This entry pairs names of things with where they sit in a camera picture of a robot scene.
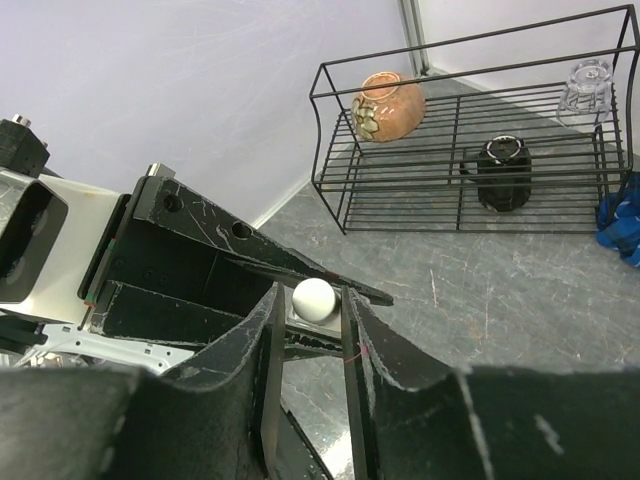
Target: floral pattern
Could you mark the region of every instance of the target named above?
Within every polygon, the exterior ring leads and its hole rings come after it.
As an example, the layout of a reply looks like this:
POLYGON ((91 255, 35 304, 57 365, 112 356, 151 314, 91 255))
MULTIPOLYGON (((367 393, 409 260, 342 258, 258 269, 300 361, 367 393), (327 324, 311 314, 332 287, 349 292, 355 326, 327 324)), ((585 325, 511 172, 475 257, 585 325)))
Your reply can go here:
POLYGON ((380 130, 375 121, 373 108, 363 104, 360 98, 353 100, 351 115, 356 126, 356 132, 365 140, 373 140, 373 134, 380 130))

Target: white wall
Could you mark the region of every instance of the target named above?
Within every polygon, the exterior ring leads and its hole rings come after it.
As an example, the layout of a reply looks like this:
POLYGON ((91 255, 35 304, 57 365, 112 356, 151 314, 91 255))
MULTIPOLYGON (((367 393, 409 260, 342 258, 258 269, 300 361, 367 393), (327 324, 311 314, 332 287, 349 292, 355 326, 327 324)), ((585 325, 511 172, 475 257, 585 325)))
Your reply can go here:
POLYGON ((394 0, 3 2, 0 42, 0 116, 52 169, 124 191, 164 162, 247 221, 310 176, 318 64, 405 46, 394 0))
MULTIPOLYGON (((614 7, 620 0, 416 0, 420 6, 426 43, 516 27, 528 23, 614 7)), ((636 2, 640 13, 640 2, 636 2)), ((458 73, 473 69, 615 48, 624 12, 579 20, 542 30, 529 30, 480 41, 429 50, 435 68, 458 73)), ((626 45, 632 41, 628 29, 626 45)), ((619 103, 624 102, 630 55, 621 60, 614 80, 619 103)), ((488 89, 564 81, 577 61, 510 72, 467 77, 488 89)), ((635 153, 640 153, 640 83, 633 103, 635 153)))

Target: screw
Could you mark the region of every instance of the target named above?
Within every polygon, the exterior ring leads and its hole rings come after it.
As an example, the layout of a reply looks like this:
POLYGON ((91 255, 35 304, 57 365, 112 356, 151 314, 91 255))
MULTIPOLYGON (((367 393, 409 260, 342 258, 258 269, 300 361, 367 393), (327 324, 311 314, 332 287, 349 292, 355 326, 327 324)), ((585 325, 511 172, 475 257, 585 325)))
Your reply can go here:
POLYGON ((23 127, 29 128, 29 125, 31 125, 31 120, 17 113, 13 116, 11 120, 17 123, 18 125, 22 125, 23 127))
POLYGON ((40 210, 38 213, 35 214, 35 216, 33 217, 33 220, 31 221, 31 233, 34 233, 34 234, 36 233, 36 230, 38 229, 38 225, 42 221, 43 216, 44 216, 44 210, 40 210))
POLYGON ((4 276, 5 276, 5 278, 9 278, 9 277, 11 277, 11 276, 15 273, 16 268, 18 268, 18 262, 19 262, 19 261, 20 261, 20 259, 19 259, 19 258, 16 258, 16 259, 13 261, 13 263, 11 263, 11 265, 9 265, 9 269, 7 270, 7 273, 4 275, 4 276))
POLYGON ((179 212, 183 207, 182 200, 180 200, 180 197, 178 197, 177 195, 174 195, 173 193, 170 193, 169 195, 164 197, 163 205, 167 211, 172 213, 179 212))

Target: white plastic part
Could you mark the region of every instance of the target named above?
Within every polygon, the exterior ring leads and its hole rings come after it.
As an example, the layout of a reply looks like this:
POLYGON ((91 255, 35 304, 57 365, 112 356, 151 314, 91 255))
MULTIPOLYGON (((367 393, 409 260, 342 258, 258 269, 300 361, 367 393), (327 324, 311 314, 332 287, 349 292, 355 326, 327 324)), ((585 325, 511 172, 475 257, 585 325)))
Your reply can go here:
POLYGON ((333 287, 319 278, 303 280, 293 290, 293 309, 309 323, 325 323, 335 312, 337 302, 333 287))
POLYGON ((48 336, 47 341, 44 345, 34 345, 22 363, 50 353, 74 353, 124 365, 143 366, 159 375, 193 356, 193 352, 181 348, 101 337, 78 330, 74 325, 49 324, 45 325, 42 333, 48 336))
POLYGON ((0 308, 80 325, 88 307, 78 287, 120 194, 48 175, 39 180, 69 206, 67 218, 29 296, 0 308))

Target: metal bracket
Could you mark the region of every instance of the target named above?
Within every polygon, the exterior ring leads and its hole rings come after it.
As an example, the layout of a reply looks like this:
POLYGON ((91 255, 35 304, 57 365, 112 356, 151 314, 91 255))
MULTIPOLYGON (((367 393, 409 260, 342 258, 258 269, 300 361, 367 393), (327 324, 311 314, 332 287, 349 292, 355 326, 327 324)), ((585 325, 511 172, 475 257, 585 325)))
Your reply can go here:
POLYGON ((34 345, 21 363, 50 353, 72 353, 125 365, 140 365, 160 375, 193 356, 189 350, 101 337, 70 325, 45 325, 42 334, 48 336, 47 341, 43 345, 34 345))

